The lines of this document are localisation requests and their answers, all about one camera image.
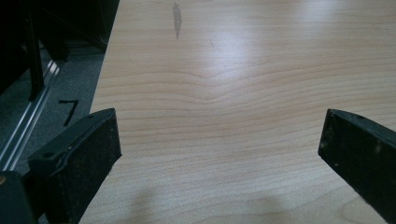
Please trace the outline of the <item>black metal stand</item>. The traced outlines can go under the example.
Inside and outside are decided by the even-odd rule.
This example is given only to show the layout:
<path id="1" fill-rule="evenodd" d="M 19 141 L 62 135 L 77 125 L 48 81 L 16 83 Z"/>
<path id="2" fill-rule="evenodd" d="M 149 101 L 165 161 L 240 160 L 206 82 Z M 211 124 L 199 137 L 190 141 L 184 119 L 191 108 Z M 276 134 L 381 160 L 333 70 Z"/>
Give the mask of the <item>black metal stand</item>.
<path id="1" fill-rule="evenodd" d="M 31 75 L 31 93 L 33 101 L 45 84 L 39 43 L 47 49 L 55 60 L 66 60 L 69 54 L 64 43 L 63 29 L 67 20 L 50 6 L 51 0 L 21 0 L 21 17 L 26 33 L 26 48 Z"/>

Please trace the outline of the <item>aluminium floor rail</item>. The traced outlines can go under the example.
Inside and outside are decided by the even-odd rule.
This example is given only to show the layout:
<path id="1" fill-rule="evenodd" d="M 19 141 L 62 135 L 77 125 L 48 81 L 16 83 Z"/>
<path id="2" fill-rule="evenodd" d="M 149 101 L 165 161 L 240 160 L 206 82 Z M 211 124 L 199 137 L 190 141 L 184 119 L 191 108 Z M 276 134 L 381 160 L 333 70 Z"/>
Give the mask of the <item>aluminium floor rail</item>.
<path id="1" fill-rule="evenodd" d="M 50 60 L 44 72 L 44 88 L 28 103 L 17 126 L 3 147 L 0 147 L 0 171 L 13 170 L 23 153 L 35 125 L 48 101 L 51 88 L 58 78 L 61 64 Z"/>

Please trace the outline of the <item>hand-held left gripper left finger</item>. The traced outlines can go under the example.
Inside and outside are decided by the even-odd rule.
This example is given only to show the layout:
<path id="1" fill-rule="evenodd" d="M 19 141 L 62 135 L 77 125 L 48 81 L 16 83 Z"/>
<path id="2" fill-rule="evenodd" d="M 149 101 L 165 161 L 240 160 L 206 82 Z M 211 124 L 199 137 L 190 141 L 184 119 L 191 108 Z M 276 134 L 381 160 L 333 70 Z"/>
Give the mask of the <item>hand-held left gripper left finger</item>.
<path id="1" fill-rule="evenodd" d="M 34 216 L 79 223 L 120 157 L 115 109 L 74 123 L 28 158 L 27 194 Z"/>

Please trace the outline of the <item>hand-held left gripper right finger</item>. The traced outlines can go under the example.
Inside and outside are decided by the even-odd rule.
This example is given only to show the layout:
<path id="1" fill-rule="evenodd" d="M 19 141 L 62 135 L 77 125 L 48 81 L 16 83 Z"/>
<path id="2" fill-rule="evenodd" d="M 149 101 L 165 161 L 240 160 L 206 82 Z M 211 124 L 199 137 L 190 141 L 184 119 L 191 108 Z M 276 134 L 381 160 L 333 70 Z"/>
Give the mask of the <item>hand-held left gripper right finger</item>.
<path id="1" fill-rule="evenodd" d="M 318 155 L 388 222 L 396 224 L 396 132 L 330 109 Z"/>

